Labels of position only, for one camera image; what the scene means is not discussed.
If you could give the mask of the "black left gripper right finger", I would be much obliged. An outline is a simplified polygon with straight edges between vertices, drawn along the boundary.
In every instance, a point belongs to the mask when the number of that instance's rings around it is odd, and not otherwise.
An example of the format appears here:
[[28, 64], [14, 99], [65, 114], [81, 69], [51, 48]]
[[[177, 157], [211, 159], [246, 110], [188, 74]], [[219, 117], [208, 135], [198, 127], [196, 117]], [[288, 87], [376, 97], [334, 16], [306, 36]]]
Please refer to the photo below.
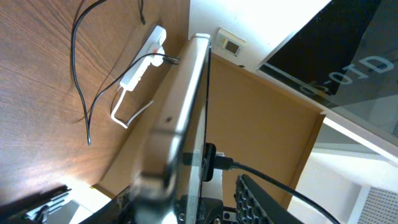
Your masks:
[[303, 224], [246, 174], [238, 176], [234, 198], [238, 223]]

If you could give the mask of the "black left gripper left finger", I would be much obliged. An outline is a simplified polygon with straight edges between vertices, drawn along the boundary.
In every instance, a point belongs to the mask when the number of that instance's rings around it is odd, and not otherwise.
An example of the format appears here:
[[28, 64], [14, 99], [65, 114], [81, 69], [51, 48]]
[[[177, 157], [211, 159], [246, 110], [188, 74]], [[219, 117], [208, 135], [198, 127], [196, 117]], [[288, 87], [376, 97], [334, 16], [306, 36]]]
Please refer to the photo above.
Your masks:
[[128, 185], [115, 198], [80, 224], [134, 223], [133, 203], [130, 201], [129, 192]]

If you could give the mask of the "black smartphone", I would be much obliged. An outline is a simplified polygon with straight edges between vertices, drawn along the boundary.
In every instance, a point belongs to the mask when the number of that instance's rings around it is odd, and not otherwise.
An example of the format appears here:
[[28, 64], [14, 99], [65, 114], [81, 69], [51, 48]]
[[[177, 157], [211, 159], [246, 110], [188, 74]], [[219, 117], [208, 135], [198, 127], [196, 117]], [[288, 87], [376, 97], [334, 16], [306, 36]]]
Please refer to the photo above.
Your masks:
[[142, 116], [146, 135], [131, 175], [133, 223], [195, 223], [205, 157], [211, 36], [193, 34]]

